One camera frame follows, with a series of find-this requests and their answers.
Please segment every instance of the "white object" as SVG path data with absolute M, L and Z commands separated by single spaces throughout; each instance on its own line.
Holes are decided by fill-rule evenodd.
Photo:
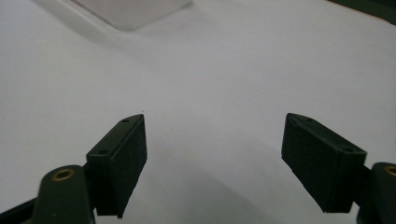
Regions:
M 74 0 L 117 29 L 134 29 L 186 6 L 191 0 Z

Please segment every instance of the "white table surface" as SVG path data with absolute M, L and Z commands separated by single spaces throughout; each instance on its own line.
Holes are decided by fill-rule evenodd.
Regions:
M 396 162 L 396 26 L 320 0 L 195 0 L 132 32 L 67 0 L 0 0 L 0 211 L 143 113 L 148 163 L 124 219 L 355 223 L 280 159 L 288 112 Z

